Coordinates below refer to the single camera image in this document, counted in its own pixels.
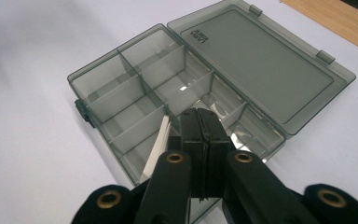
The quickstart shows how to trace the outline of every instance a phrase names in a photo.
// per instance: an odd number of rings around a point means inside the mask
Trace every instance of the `transparent gray lid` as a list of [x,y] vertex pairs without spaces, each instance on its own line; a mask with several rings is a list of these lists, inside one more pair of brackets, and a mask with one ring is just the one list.
[[220,2],[168,27],[288,137],[355,79],[332,56],[242,1]]

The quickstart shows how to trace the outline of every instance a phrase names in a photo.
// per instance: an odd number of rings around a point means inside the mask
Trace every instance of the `plastic storage box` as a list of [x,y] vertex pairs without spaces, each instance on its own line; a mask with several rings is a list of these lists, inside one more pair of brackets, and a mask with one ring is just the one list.
[[210,109],[238,149],[267,160],[354,79],[257,7],[229,0],[156,25],[68,77],[134,185],[164,115],[179,135],[185,109]]

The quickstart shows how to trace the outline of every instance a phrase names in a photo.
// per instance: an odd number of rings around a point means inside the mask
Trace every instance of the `white table surface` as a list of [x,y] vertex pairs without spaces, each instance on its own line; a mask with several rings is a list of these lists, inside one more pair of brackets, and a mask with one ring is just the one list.
[[[69,223],[126,176],[76,111],[66,77],[157,24],[216,1],[0,1],[0,223]],[[357,79],[270,161],[289,188],[330,184],[358,199],[358,48],[279,0],[249,0]],[[214,211],[204,223],[222,223]]]

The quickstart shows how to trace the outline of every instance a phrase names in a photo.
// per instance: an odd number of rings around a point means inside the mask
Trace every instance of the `box latch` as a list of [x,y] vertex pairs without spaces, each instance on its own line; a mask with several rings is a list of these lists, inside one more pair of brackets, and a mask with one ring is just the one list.
[[327,64],[330,64],[335,60],[335,58],[333,56],[326,53],[324,50],[320,50],[318,52],[318,54],[316,54],[316,57],[318,57],[320,60],[324,61],[324,63],[327,63]]
[[88,122],[92,128],[95,128],[95,125],[94,123],[92,123],[92,120],[90,119],[90,116],[89,114],[87,113],[87,108],[86,106],[83,104],[83,102],[79,99],[77,99],[75,101],[75,105],[76,105],[76,108],[77,108],[77,111],[80,113],[81,117],[86,121]]
[[253,14],[255,14],[257,17],[259,17],[261,15],[261,13],[263,13],[263,10],[261,10],[260,8],[251,5],[249,7],[249,11],[252,12]]

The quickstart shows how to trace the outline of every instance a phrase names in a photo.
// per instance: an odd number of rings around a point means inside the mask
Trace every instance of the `plastic divider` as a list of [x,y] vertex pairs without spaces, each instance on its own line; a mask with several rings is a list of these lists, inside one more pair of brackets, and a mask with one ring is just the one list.
[[140,71],[142,78],[155,89],[186,68],[185,46],[174,50],[157,62]]
[[284,141],[284,135],[276,131],[269,122],[256,114],[250,107],[246,106],[237,122],[234,122],[229,130],[232,131],[243,148],[251,150],[260,159],[269,159]]
[[243,99],[217,75],[213,76],[211,91],[193,106],[212,110],[220,120],[224,120],[243,104]]
[[244,108],[248,104],[244,102],[240,107],[237,107],[234,111],[232,111],[230,114],[228,114],[224,119],[221,120],[223,128],[228,129],[231,125],[233,125],[235,122],[237,122],[243,113]]
[[115,145],[121,153],[127,153],[159,129],[164,115],[165,109],[164,106],[161,106],[113,139],[112,144]]
[[191,107],[202,96],[211,91],[212,79],[213,72],[210,72],[193,85],[182,90],[182,92],[173,94],[168,98],[168,108],[175,116],[180,115],[185,109]]
[[135,76],[92,102],[88,108],[100,122],[105,122],[144,95],[139,77]]
[[113,140],[136,124],[139,120],[155,111],[161,105],[162,104],[154,104],[150,99],[149,94],[147,94],[104,122],[100,125],[100,129],[106,130],[107,134],[105,137],[109,140]]
[[112,50],[97,61],[73,73],[68,79],[86,105],[136,75],[136,71],[118,50]]
[[138,146],[128,151],[122,157],[118,157],[121,164],[128,171],[132,182],[135,185],[140,184],[142,171],[145,168],[153,145],[158,137],[158,132],[152,133]]
[[134,69],[140,73],[181,45],[165,31],[158,29],[152,31],[146,38],[131,43],[121,53]]

